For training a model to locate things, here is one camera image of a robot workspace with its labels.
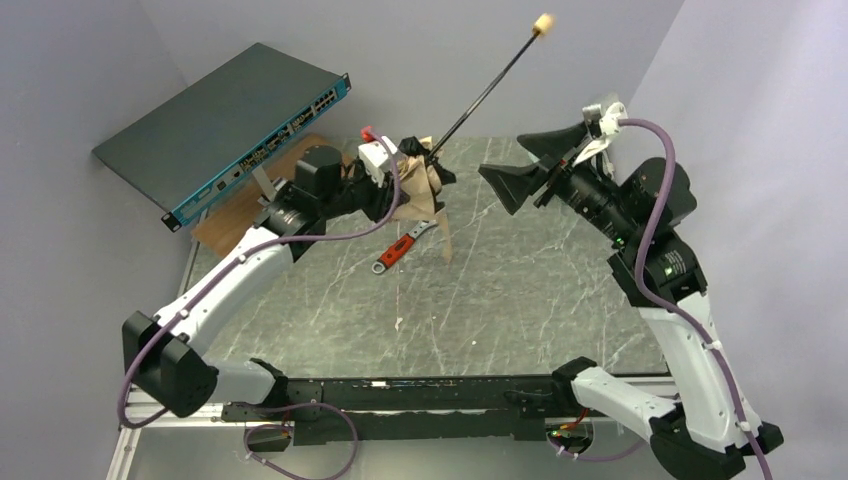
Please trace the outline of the grey blue network switch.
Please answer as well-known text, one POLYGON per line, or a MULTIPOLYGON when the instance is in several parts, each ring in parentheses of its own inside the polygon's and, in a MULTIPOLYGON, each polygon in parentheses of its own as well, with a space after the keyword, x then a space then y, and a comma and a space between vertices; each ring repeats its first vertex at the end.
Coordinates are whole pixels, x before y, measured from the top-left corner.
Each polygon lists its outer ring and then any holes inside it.
POLYGON ((176 232, 345 98, 337 74, 255 43, 93 148, 176 232))

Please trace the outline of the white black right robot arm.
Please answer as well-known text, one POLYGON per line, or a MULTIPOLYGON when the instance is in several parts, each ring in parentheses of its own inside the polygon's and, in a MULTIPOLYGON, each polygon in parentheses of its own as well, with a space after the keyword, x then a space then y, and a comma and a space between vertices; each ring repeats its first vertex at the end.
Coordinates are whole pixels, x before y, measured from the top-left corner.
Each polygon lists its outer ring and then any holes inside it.
POLYGON ((588 409, 643 439, 676 479, 730 479, 746 458, 771 477, 766 456, 783 443, 780 428, 760 419, 734 378, 711 314, 708 283, 676 227, 697 206, 670 135, 648 120, 635 126, 658 137, 663 154, 622 183, 607 177, 590 151, 587 125, 523 134, 526 166, 483 164, 478 171, 509 213, 526 202, 560 200, 612 244, 608 263, 629 304, 656 338, 677 387, 676 399, 648 393, 579 357, 551 376, 549 403, 588 409))

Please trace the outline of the beige umbrella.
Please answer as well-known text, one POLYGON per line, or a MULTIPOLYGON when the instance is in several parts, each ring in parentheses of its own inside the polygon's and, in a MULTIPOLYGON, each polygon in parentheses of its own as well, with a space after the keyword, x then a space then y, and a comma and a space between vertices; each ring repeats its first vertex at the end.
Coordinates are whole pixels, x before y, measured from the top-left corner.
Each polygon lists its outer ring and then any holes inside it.
POLYGON ((443 234, 442 256, 447 262, 453 255, 451 232, 445 204, 438 200, 438 195, 445 186, 456 183, 457 179, 453 172, 440 164, 443 147, 487 99, 534 41, 547 35, 554 24, 555 17, 549 13, 544 13, 535 20, 530 38, 441 138, 434 141, 430 137, 411 137, 401 142, 399 185, 407 195, 407 200, 397 208, 391 218, 415 220, 417 223, 435 220, 437 225, 434 228, 439 228, 443 234))

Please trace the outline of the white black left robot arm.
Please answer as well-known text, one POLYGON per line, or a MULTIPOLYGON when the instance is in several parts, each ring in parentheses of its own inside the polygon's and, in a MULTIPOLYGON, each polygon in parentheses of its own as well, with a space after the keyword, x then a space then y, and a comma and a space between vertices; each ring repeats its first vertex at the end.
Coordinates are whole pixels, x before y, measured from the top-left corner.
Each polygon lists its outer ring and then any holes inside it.
POLYGON ((209 347, 248 300, 312 245, 352 240, 388 223, 405 198, 405 160, 385 137, 364 144, 351 163, 332 147, 308 148, 295 178, 280 183, 212 270, 154 316, 136 311, 125 320, 125 376, 116 408, 121 426, 141 428, 166 413, 185 418, 210 402, 284 403, 287 378, 280 370, 259 359, 212 362, 209 347), (359 234, 327 234, 330 219, 354 212, 367 214, 372 226, 359 234))

